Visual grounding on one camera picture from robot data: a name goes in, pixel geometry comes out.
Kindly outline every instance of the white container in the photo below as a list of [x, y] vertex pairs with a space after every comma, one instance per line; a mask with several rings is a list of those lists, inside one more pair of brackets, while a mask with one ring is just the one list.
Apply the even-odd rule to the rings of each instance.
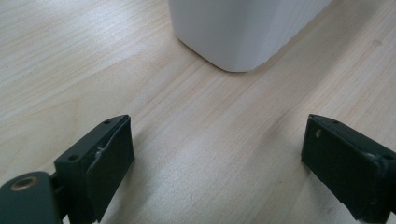
[[265, 63], [331, 0], [169, 0], [176, 36], [214, 65]]

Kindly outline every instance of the light wood tabletop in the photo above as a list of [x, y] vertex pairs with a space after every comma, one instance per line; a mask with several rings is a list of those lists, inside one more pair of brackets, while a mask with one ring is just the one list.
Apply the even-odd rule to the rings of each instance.
[[0, 185], [128, 114], [101, 223], [357, 223], [301, 162], [306, 120], [396, 149], [395, 92], [394, 0], [335, 0], [247, 73], [177, 40], [163, 0], [1, 1]]

